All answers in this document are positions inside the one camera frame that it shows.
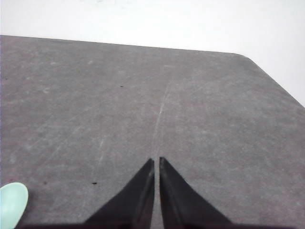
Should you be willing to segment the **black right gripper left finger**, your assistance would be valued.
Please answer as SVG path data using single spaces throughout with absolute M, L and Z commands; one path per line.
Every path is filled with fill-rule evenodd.
M 154 204 L 154 161 L 150 158 L 126 186 L 86 221 L 99 229 L 149 229 Z

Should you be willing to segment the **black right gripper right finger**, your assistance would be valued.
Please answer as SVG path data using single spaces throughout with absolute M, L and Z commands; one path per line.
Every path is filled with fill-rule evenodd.
M 160 157 L 159 176 L 165 229 L 220 229 L 233 225 L 200 196 L 165 157 Z

